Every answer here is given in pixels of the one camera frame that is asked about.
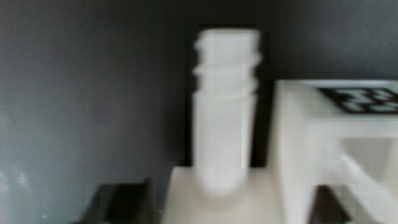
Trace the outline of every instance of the white plastic part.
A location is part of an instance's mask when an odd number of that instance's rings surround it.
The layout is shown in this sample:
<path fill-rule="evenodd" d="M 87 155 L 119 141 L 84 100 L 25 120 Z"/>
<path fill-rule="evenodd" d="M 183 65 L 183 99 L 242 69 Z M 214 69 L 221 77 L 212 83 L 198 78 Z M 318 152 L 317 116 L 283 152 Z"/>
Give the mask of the white plastic part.
<path fill-rule="evenodd" d="M 277 182 L 263 168 L 249 169 L 258 35 L 201 34 L 194 168 L 174 168 L 162 224 L 283 224 Z"/>
<path fill-rule="evenodd" d="M 196 44 L 194 171 L 212 197 L 237 193 L 249 172 L 258 39 L 254 30 L 221 29 L 201 33 Z"/>
<path fill-rule="evenodd" d="M 308 224 L 315 187 L 329 185 L 350 190 L 372 222 L 393 224 L 398 223 L 398 114 L 345 113 L 318 88 L 341 88 L 338 92 L 349 94 L 343 97 L 354 111 L 361 112 L 366 104 L 382 112 L 397 111 L 398 107 L 373 101 L 386 99 L 382 91 L 373 97 L 359 91 L 384 88 L 397 92 L 397 82 L 277 82 L 270 170 L 283 191 L 285 223 Z M 354 220 L 361 220 L 350 209 Z"/>

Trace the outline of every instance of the white base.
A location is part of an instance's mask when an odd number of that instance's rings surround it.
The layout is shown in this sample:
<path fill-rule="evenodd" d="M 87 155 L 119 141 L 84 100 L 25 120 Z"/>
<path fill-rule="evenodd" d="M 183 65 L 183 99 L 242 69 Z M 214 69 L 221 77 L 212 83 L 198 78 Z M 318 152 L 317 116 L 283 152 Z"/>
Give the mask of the white base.
<path fill-rule="evenodd" d="M 162 224 L 283 224 L 276 182 L 251 169 L 240 193 L 222 200 L 201 193 L 192 168 L 174 168 Z"/>

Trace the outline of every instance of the white plastic post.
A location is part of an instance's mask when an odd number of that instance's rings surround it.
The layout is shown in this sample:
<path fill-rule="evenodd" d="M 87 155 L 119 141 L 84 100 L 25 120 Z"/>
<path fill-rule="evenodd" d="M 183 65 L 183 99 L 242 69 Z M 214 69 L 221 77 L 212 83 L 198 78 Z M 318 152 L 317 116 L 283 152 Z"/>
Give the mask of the white plastic post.
<path fill-rule="evenodd" d="M 246 29 L 201 33 L 199 90 L 194 95 L 194 173 L 205 192 L 224 197 L 249 172 L 260 33 Z"/>

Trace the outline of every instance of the dark gray wall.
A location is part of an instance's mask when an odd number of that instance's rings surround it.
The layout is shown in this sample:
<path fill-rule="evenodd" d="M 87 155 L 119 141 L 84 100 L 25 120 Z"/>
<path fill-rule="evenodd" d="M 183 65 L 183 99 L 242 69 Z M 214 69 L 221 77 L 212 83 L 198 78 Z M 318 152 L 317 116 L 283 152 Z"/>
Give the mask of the dark gray wall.
<path fill-rule="evenodd" d="M 395 0 L 0 0 L 0 220 L 70 223 L 100 184 L 146 177 L 162 205 L 201 29 L 263 32 L 262 165 L 270 80 L 395 78 L 397 24 Z"/>

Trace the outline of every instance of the black object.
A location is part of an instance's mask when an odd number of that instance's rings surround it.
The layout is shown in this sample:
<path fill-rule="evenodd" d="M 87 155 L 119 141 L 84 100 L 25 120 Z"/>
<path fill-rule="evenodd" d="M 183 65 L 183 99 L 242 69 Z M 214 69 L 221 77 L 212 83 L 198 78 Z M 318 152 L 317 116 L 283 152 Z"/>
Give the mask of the black object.
<path fill-rule="evenodd" d="M 333 190 L 325 185 L 322 185 L 317 188 L 309 224 L 347 224 L 350 221 L 352 218 L 340 204 Z"/>
<path fill-rule="evenodd" d="M 350 114 L 398 114 L 398 94 L 386 88 L 320 88 Z"/>
<path fill-rule="evenodd" d="M 155 224 L 150 180 L 141 184 L 103 185 L 78 224 Z"/>

